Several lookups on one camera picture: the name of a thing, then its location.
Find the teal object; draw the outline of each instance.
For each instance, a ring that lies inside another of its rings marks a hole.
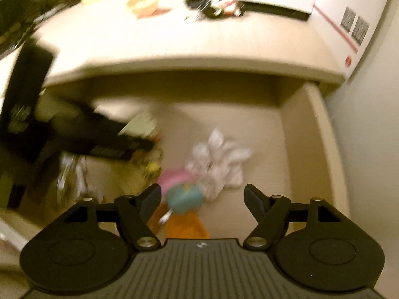
[[[196,185],[175,185],[166,194],[166,202],[174,214],[184,215],[202,205],[203,194]]]

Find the white logo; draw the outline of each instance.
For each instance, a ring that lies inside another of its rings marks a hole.
[[[199,248],[205,248],[205,247],[207,247],[208,246],[208,244],[206,244],[206,243],[204,243],[204,242],[201,242],[201,243],[198,243],[197,244],[197,247],[199,247]]]

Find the wall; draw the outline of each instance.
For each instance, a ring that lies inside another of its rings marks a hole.
[[[349,82],[327,100],[346,170],[351,218],[383,247],[376,289],[399,292],[399,0],[388,0]]]

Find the red line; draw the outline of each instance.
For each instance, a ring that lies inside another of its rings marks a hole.
[[[340,27],[338,27],[323,11],[321,11],[317,6],[314,6],[317,12],[319,12],[322,17],[335,29],[335,31],[343,38],[344,41],[347,42],[349,47],[357,53],[359,50],[357,46],[346,36],[346,33],[342,31]]]

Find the silver bolt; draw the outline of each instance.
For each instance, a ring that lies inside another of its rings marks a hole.
[[[262,237],[251,237],[247,239],[247,244],[252,247],[262,247],[267,244],[267,241]]]
[[[141,247],[153,247],[156,245],[156,239],[154,237],[141,237],[137,244]]]

